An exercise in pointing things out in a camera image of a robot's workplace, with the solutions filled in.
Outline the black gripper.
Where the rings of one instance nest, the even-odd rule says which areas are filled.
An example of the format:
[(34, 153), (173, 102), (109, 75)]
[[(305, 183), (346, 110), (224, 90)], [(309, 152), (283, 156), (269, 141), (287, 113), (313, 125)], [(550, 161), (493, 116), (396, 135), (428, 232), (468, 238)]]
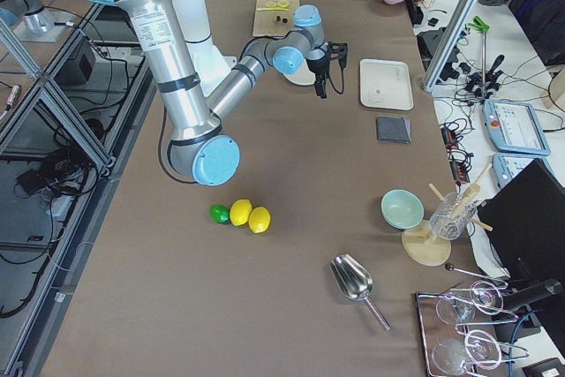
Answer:
[(320, 98), (327, 98), (326, 78), (330, 67), (329, 54), (324, 50), (314, 52), (306, 58), (306, 63), (309, 71), (315, 76), (314, 89), (316, 95)]

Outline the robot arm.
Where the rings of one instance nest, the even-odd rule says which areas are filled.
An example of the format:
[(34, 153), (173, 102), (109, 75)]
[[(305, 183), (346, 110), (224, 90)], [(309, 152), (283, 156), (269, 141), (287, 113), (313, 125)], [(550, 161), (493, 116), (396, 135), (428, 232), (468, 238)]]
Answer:
[(63, 32), (42, 0), (1, 0), (1, 20), (21, 41), (54, 43)]
[(205, 0), (87, 0), (127, 13), (173, 123), (167, 158), (201, 185), (222, 185), (237, 171), (237, 142), (222, 121), (273, 67), (282, 74), (307, 64), (325, 94), (328, 42), (316, 6), (299, 6), (293, 27), (273, 41), (256, 40), (229, 67), (211, 41)]

